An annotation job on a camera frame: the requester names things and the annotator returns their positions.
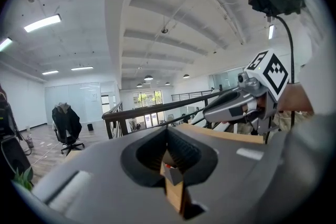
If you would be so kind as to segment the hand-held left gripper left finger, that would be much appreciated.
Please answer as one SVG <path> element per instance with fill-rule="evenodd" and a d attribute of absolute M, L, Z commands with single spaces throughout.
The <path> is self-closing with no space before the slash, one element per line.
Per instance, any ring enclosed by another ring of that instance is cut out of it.
<path fill-rule="evenodd" d="M 164 128 L 100 142 L 67 158 L 33 195 L 78 224 L 181 224 L 160 174 Z"/>

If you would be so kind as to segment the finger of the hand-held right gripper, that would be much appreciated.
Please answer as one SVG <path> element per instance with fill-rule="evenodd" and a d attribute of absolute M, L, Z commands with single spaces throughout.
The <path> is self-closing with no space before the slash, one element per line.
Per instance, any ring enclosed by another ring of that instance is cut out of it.
<path fill-rule="evenodd" d="M 209 122 L 236 121 L 255 112 L 256 107 L 255 98 L 236 98 L 226 102 L 218 99 L 203 110 L 203 116 Z"/>
<path fill-rule="evenodd" d="M 209 107 L 236 107 L 243 106 L 252 101 L 254 97 L 245 90 L 228 91 L 210 103 Z"/>

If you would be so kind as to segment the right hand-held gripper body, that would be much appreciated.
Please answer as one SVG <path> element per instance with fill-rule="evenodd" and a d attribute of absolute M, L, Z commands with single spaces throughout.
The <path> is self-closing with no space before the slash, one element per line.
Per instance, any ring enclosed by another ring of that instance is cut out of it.
<path fill-rule="evenodd" d="M 288 72 L 272 49 L 258 53 L 244 72 L 247 72 L 250 78 L 255 77 L 260 82 L 259 89 L 243 88 L 245 91 L 255 99 L 267 94 L 265 112 L 256 110 L 252 112 L 256 115 L 249 119 L 255 131 L 259 134 L 267 133 L 276 128 L 276 125 L 271 122 L 271 117 L 277 112 L 279 98 L 289 79 Z"/>

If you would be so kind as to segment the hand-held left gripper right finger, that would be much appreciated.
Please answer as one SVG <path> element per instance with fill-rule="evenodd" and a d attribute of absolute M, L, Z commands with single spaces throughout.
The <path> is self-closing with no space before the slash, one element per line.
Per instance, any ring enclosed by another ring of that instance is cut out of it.
<path fill-rule="evenodd" d="M 182 172 L 187 215 L 169 224 L 269 224 L 275 211 L 269 188 L 281 162 L 283 133 L 269 144 L 227 140 L 168 128 L 167 149 Z"/>

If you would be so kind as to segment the dark brown box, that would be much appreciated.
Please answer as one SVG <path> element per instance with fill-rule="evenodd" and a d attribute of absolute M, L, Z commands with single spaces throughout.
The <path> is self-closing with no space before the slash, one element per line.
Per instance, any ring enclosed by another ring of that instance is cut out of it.
<path fill-rule="evenodd" d="M 160 175 L 164 176 L 172 185 L 176 186 L 177 184 L 183 181 L 183 175 L 178 169 L 175 163 L 166 163 L 172 166 L 172 168 L 165 167 L 164 163 L 161 163 Z"/>

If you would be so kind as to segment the person's right forearm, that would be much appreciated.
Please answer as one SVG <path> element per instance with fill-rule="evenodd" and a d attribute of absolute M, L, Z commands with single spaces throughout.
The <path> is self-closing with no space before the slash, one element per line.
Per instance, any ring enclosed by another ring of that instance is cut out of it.
<path fill-rule="evenodd" d="M 278 111 L 313 112 L 312 105 L 301 83 L 286 85 L 278 101 Z"/>

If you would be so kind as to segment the person's right hand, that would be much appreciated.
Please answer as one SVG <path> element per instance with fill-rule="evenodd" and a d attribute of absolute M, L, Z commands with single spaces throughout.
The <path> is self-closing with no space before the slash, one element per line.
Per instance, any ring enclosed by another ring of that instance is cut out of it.
<path fill-rule="evenodd" d="M 267 94 L 263 94 L 262 96 L 257 98 L 257 110 L 261 113 L 265 112 L 266 107 L 266 97 Z"/>

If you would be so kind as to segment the black straight railing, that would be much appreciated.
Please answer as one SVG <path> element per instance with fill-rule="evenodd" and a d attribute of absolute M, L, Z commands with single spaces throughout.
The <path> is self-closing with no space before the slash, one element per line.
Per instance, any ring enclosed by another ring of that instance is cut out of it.
<path fill-rule="evenodd" d="M 193 98 L 203 97 L 211 93 L 212 93 L 212 90 L 188 92 L 188 93 L 172 94 L 171 98 L 173 102 L 184 101 L 184 100 L 189 100 Z"/>

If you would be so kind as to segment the person's white shirt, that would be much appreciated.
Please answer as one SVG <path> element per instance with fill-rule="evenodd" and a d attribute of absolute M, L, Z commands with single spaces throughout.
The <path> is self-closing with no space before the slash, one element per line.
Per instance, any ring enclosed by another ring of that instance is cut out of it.
<path fill-rule="evenodd" d="M 312 56 L 299 73 L 298 111 L 327 115 L 336 112 L 336 33 L 302 20 L 311 40 Z"/>

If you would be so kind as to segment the black curved railing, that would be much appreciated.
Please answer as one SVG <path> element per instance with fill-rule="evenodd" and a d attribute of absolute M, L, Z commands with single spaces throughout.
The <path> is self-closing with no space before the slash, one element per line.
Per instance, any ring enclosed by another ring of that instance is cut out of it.
<path fill-rule="evenodd" d="M 127 120 L 129 119 L 137 118 L 138 116 L 146 116 L 153 113 L 166 112 L 181 108 L 183 106 L 195 105 L 199 102 L 207 106 L 210 103 L 210 99 L 217 98 L 227 92 L 228 90 L 218 91 L 215 93 L 206 93 L 205 91 L 200 91 L 200 96 L 198 97 L 173 101 L 166 104 L 156 104 L 132 110 L 124 110 L 123 103 L 119 102 L 116 106 L 102 115 L 102 119 L 104 120 L 108 134 L 108 139 L 111 140 L 113 138 L 129 134 L 131 132 L 128 130 L 127 124 Z"/>

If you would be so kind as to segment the office chair with jacket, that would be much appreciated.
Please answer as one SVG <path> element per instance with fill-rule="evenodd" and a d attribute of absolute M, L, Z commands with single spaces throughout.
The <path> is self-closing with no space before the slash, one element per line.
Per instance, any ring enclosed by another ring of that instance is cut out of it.
<path fill-rule="evenodd" d="M 80 151 L 80 146 L 85 148 L 84 143 L 77 142 L 82 130 L 80 117 L 68 103 L 58 103 L 55 105 L 52 110 L 52 120 L 52 128 L 56 138 L 63 145 L 61 149 L 62 154 L 65 151 L 67 151 L 66 155 L 74 150 Z"/>

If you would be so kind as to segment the green potted plant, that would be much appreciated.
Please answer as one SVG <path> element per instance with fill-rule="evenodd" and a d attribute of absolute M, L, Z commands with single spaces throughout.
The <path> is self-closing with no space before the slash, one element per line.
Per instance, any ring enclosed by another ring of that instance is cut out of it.
<path fill-rule="evenodd" d="M 34 184 L 31 182 L 30 175 L 33 176 L 33 169 L 29 166 L 24 172 L 20 173 L 18 168 L 15 170 L 12 182 L 15 182 L 29 191 L 32 191 Z"/>

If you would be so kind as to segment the group of ceiling tube lights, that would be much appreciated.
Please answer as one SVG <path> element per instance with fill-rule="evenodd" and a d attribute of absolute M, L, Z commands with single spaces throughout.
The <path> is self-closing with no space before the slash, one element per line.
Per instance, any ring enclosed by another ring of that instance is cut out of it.
<path fill-rule="evenodd" d="M 47 80 L 171 77 L 245 63 L 266 44 L 265 24 L 248 0 L 9 0 L 0 63 Z"/>

